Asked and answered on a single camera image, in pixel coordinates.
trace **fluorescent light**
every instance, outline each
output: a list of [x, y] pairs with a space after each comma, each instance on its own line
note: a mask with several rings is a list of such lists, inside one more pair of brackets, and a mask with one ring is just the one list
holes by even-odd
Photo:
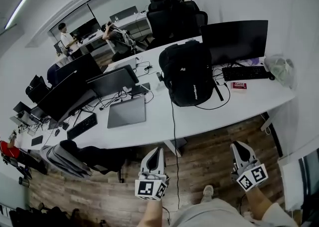
[[19, 10], [21, 9], [21, 7], [24, 5], [26, 0], [21, 0], [20, 3], [18, 4], [18, 6], [15, 8], [14, 12], [12, 13], [8, 23], [5, 26], [5, 29], [7, 29], [8, 27], [10, 27], [11, 23], [13, 22], [15, 16], [18, 14]]

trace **black backpack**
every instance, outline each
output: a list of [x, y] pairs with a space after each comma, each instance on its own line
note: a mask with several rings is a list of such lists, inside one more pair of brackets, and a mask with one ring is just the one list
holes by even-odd
[[169, 96], [177, 106], [199, 105], [211, 97], [211, 56], [202, 43], [193, 40], [169, 46], [160, 54], [159, 66]]

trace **keyboard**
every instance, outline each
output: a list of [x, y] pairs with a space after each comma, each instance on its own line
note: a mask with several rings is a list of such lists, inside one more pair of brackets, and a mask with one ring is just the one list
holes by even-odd
[[263, 66], [224, 67], [222, 71], [225, 81], [269, 78]]
[[78, 123], [75, 127], [67, 131], [68, 140], [72, 140], [78, 136], [80, 136], [85, 131], [89, 130], [90, 128], [94, 127], [98, 124], [98, 120], [96, 118], [96, 113], [93, 113], [85, 120]]

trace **wooden floor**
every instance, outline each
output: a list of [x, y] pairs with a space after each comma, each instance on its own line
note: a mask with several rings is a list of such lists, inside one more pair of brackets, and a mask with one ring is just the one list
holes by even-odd
[[[214, 196], [239, 208], [243, 191], [232, 183], [230, 172], [232, 158], [231, 141], [248, 143], [257, 157], [265, 163], [269, 179], [261, 190], [273, 202], [284, 204], [283, 186], [277, 164], [278, 153], [272, 135], [260, 131], [263, 119], [258, 116], [222, 129], [188, 137], [183, 147], [183, 157], [178, 159], [180, 206], [199, 203], [203, 188], [212, 184]], [[163, 198], [163, 206], [173, 217], [177, 211], [177, 167], [176, 157], [165, 149], [166, 173], [171, 177], [170, 185]], [[141, 155], [146, 155], [154, 145], [139, 147]], [[124, 184], [119, 184], [117, 175], [105, 176], [98, 172], [89, 181], [73, 180], [57, 171], [50, 170], [47, 176], [33, 171], [30, 182], [30, 203], [36, 207], [43, 202], [47, 207], [60, 207], [69, 214], [73, 209], [80, 210], [80, 216], [94, 225], [105, 219], [111, 227], [136, 226], [146, 208], [146, 202], [134, 196], [134, 181], [138, 178], [140, 165], [130, 163], [123, 167]], [[248, 207], [243, 200], [242, 211]], [[167, 213], [163, 222], [167, 225]]]

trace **silver laptop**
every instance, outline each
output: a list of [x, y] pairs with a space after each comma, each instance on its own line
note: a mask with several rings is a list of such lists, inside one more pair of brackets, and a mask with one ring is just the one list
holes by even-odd
[[127, 61], [124, 61], [120, 64], [115, 65], [113, 70], [118, 69], [118, 68], [123, 67], [123, 66], [126, 66], [126, 65], [130, 65], [132, 69], [135, 69], [136, 68], [136, 58], [132, 58], [130, 60], [127, 60]]
[[108, 129], [146, 121], [144, 96], [111, 105]]

